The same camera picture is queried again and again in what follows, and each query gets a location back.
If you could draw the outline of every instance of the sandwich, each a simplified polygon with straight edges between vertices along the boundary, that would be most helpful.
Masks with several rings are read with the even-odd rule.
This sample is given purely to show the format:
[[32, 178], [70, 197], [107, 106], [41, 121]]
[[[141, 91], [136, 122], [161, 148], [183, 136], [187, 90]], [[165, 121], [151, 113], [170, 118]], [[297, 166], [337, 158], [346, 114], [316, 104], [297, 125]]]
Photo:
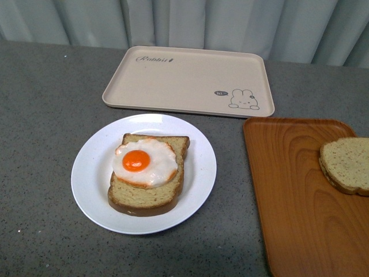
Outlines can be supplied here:
[[345, 137], [325, 143], [319, 164], [340, 192], [369, 196], [369, 138]]
[[172, 210], [182, 192], [189, 145], [187, 136], [125, 134], [115, 151], [109, 205], [131, 216]]

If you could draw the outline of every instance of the egg yolk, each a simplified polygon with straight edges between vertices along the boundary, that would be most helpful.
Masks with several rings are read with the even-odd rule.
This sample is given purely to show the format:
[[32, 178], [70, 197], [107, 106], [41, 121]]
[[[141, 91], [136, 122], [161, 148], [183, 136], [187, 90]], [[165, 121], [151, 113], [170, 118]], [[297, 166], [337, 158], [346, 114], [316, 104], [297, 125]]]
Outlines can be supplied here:
[[123, 157], [122, 164], [127, 171], [138, 172], [147, 168], [150, 156], [145, 151], [133, 150]]

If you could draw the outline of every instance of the beige tray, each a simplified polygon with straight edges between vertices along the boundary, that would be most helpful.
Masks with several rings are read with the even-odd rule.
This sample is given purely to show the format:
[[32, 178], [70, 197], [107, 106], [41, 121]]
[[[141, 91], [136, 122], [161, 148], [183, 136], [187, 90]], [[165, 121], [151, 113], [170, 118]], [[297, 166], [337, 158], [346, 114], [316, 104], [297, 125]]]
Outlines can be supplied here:
[[369, 197], [346, 195], [319, 166], [327, 141], [356, 136], [328, 119], [250, 118], [244, 136], [274, 276], [368, 276]]
[[111, 107], [230, 117], [274, 113], [261, 57], [172, 47], [130, 48], [103, 101]]

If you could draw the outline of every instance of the egg white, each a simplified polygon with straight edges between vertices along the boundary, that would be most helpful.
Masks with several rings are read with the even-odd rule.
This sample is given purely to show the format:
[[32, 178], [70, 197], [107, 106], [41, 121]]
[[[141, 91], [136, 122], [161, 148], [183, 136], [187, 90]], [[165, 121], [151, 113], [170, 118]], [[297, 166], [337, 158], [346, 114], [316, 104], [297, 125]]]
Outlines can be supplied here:
[[[133, 150], [145, 151], [150, 156], [149, 165], [138, 172], [128, 171], [122, 164], [123, 157]], [[155, 138], [122, 144], [115, 150], [113, 171], [119, 179], [133, 186], [156, 188], [170, 181], [177, 170], [176, 155], [171, 146]]]

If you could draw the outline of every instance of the gray countertop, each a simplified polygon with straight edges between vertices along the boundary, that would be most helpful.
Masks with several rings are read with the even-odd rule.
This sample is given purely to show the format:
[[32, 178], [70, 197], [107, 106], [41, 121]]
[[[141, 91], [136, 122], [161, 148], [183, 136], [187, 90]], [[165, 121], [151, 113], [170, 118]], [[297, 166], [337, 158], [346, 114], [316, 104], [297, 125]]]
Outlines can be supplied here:
[[[166, 113], [197, 127], [217, 158], [214, 188], [183, 223], [125, 235], [88, 219], [73, 162], [98, 130], [148, 111], [102, 93], [122, 50], [0, 42], [0, 276], [269, 276], [244, 119]], [[369, 70], [265, 62], [273, 117], [333, 118], [369, 136]]]

